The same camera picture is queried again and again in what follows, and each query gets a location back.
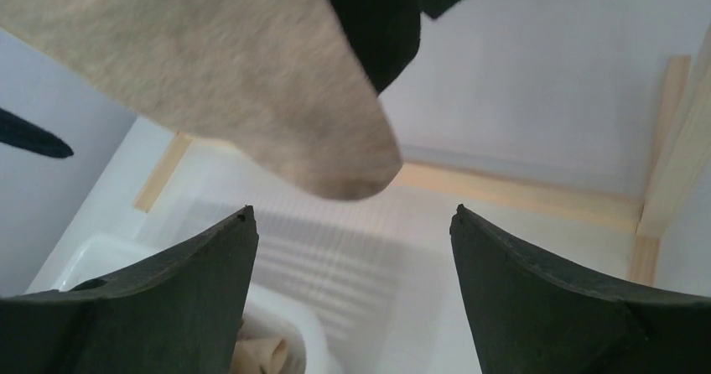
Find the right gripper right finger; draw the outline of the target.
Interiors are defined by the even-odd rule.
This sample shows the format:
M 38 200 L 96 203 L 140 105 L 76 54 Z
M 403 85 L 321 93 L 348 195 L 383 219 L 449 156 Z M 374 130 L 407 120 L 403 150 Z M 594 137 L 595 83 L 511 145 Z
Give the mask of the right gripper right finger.
M 449 233 L 484 373 L 709 372 L 709 298 L 599 273 L 463 205 Z

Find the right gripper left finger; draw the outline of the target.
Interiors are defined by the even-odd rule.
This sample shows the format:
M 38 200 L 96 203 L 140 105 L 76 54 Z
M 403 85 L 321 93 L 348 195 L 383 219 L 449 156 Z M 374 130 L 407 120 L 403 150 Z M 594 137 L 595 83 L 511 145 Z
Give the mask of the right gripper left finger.
M 247 206 L 68 291 L 2 299 L 2 372 L 228 372 L 258 240 Z

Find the beige sock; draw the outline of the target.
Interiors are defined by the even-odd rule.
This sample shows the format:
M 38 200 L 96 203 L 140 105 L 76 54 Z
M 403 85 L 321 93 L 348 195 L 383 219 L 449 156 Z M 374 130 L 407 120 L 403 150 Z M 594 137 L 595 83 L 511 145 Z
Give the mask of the beige sock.
M 1 25 L 136 113 L 318 197 L 372 197 L 402 168 L 328 0 L 1 0 Z

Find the black sock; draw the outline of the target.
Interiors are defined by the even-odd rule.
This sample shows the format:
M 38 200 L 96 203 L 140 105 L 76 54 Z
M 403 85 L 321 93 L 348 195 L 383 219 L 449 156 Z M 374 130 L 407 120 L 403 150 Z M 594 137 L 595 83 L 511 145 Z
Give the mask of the black sock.
M 462 0 L 329 0 L 377 93 L 415 58 L 421 16 L 436 19 Z

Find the argyle brown sock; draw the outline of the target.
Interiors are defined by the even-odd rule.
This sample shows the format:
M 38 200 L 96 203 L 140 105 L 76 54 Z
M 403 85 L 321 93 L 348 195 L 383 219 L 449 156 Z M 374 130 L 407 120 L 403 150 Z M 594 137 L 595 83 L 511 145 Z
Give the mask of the argyle brown sock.
M 241 319 L 228 372 L 230 374 L 279 373 L 288 357 L 287 340 L 276 336 L 247 337 L 242 334 L 244 323 L 245 320 Z

